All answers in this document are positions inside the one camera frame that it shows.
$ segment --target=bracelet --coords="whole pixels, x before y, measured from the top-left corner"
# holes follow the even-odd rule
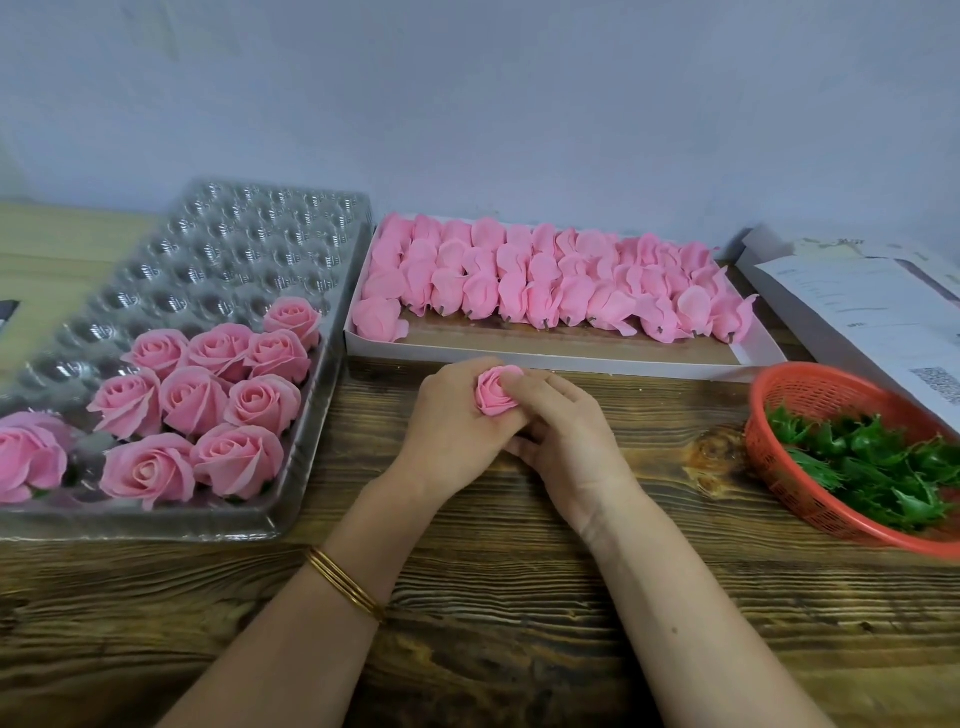
[[[347,573],[333,563],[333,560],[316,546],[306,552],[306,560],[314,569],[324,575],[326,580],[360,610],[383,624],[387,621],[387,611],[367,594],[359,584],[347,576]]]

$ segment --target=gray wall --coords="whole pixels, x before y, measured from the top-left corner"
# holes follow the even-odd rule
[[[213,174],[960,257],[958,34],[958,0],[8,0],[0,195],[157,210]]]

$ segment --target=clear plastic tray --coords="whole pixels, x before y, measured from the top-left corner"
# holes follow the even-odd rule
[[[343,330],[372,235],[367,195],[237,182],[193,182],[157,230],[121,262],[86,309],[65,322],[0,393],[0,417],[59,412],[82,436],[64,487],[0,505],[0,540],[250,541],[289,528],[300,510],[345,355]],[[323,313],[321,345],[302,387],[300,415],[282,438],[273,487],[244,503],[209,493],[189,503],[112,499],[99,490],[116,441],[93,433],[86,411],[101,383],[135,371],[120,360],[152,328],[191,336],[234,322],[257,329],[278,296],[303,296]]]

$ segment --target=right hand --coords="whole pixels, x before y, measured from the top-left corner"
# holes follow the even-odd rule
[[[515,436],[504,449],[537,471],[560,515],[583,537],[606,503],[639,486],[597,401],[562,376],[543,374],[501,375],[504,392],[538,418],[531,439]]]

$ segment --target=wood knot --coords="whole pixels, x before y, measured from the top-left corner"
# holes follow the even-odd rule
[[[718,425],[704,432],[686,449],[684,470],[693,483],[711,497],[735,487],[747,467],[743,427]]]

